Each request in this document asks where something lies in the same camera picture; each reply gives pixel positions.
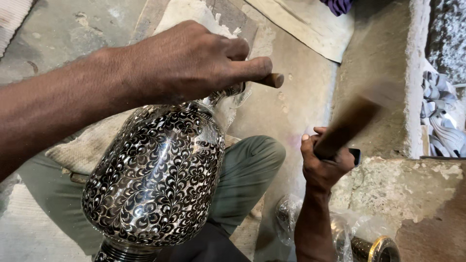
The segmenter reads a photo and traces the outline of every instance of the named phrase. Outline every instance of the white cloth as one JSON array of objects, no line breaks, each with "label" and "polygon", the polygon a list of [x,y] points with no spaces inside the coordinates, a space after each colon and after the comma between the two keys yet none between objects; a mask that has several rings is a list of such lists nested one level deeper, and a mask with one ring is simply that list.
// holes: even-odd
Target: white cloth
[{"label": "white cloth", "polygon": [[[165,31],[182,21],[195,20],[212,33],[235,38],[240,30],[237,28],[230,33],[227,27],[219,25],[219,18],[220,14],[214,17],[203,1],[171,0],[154,34]],[[235,108],[240,103],[241,101],[236,103],[234,97],[227,97],[219,102],[215,113],[219,124],[225,131],[233,122],[236,116]],[[91,174],[105,153],[105,149],[132,112],[133,110],[123,112],[91,125],[77,139],[49,149],[46,156],[71,172]]]},{"label": "white cloth", "polygon": [[0,0],[0,57],[31,9],[32,0]]},{"label": "white cloth", "polygon": [[336,17],[319,0],[246,0],[283,30],[340,63],[354,31],[354,11]]}]

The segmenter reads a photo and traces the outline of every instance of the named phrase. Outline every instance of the black floral engraving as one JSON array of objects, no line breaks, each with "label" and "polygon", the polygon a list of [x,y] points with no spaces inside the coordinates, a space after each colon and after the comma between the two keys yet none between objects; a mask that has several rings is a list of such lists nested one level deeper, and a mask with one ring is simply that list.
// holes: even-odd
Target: black floral engraving
[{"label": "black floral engraving", "polygon": [[224,155],[206,114],[145,106],[125,122],[84,189],[82,208],[106,235],[163,247],[205,224]]}]

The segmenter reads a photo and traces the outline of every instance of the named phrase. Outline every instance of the leg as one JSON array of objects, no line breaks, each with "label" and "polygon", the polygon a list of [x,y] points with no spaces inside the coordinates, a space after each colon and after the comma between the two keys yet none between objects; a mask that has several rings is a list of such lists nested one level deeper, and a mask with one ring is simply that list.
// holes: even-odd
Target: leg
[{"label": "leg", "polygon": [[97,253],[102,234],[81,211],[84,185],[71,182],[58,164],[40,153],[16,171],[34,199],[53,222],[73,239],[86,255]]},{"label": "leg", "polygon": [[285,148],[267,136],[246,138],[227,148],[209,217],[231,235],[265,193],[285,155]]}]

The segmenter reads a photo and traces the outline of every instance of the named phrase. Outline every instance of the vase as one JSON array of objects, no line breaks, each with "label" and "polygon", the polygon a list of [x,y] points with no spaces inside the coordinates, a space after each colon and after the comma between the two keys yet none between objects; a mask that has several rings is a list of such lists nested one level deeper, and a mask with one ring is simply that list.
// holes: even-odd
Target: vase
[{"label": "vase", "polygon": [[352,236],[352,229],[346,219],[332,214],[330,216],[332,242],[338,261],[344,261],[345,242],[351,244],[351,253],[354,262],[401,262],[400,252],[396,243],[388,236],[382,235],[374,242]]},{"label": "vase", "polygon": [[104,234],[95,261],[153,261],[204,226],[225,135],[214,109],[244,83],[180,105],[138,108],[86,183],[82,210]]}]

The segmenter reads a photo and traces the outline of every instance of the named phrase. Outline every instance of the plastic bag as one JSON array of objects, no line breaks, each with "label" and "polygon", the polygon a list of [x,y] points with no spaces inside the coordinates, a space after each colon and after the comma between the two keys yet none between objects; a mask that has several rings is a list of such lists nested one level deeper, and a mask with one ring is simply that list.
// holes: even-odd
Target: plastic bag
[{"label": "plastic bag", "polygon": [[[277,234],[287,246],[294,245],[295,226],[301,208],[302,199],[293,194],[285,195],[277,204]],[[380,217],[360,215],[349,209],[331,209],[330,226],[337,262],[353,262],[351,239],[355,236],[373,242],[381,235],[394,239],[396,234]]]},{"label": "plastic bag", "polygon": [[288,194],[285,195],[277,205],[275,216],[277,218],[278,239],[286,246],[295,244],[295,226],[298,221],[299,212],[302,207],[302,199]]}]

